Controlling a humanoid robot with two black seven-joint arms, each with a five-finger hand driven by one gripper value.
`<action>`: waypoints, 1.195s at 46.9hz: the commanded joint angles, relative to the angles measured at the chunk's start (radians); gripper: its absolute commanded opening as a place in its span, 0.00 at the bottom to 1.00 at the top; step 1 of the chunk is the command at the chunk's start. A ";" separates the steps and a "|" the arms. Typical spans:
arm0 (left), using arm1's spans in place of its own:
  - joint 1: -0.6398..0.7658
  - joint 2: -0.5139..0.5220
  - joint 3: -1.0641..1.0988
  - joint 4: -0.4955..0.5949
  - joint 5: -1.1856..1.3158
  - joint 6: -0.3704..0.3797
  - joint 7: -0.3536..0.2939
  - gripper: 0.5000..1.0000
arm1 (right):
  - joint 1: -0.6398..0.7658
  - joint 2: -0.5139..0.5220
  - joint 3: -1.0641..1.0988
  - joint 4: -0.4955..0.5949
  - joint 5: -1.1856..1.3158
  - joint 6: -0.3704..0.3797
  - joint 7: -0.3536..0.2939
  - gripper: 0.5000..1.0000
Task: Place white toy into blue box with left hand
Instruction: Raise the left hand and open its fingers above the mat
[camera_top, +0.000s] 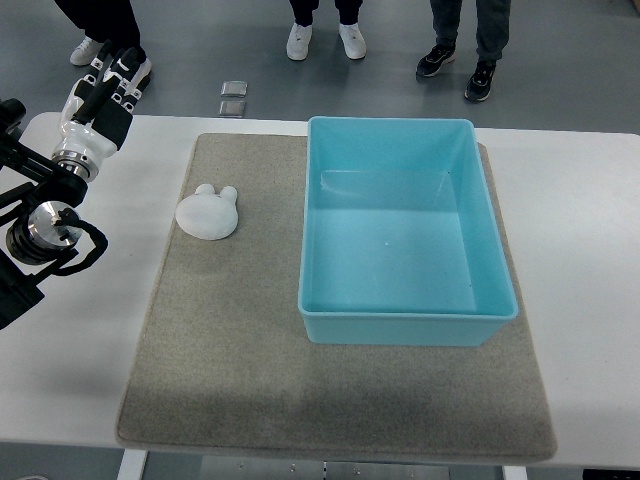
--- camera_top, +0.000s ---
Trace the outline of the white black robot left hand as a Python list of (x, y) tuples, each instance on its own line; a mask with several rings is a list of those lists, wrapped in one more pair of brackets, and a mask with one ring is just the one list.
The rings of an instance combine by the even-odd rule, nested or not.
[(127, 95), (138, 70), (135, 48), (120, 49), (106, 42), (74, 84), (59, 121), (61, 140), (51, 159), (57, 165), (93, 181), (107, 158), (123, 146), (134, 109), (149, 85), (151, 73)]

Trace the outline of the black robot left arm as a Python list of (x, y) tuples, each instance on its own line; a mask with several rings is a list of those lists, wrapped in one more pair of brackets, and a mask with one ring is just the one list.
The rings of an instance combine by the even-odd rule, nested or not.
[(25, 114), (19, 100), (1, 102), (1, 167), (28, 179), (1, 194), (1, 224), (7, 228), (1, 251), (2, 328), (44, 298), (42, 281), (91, 267), (108, 246), (105, 234), (76, 212), (97, 174), (94, 162), (73, 150), (48, 159), (21, 144)]

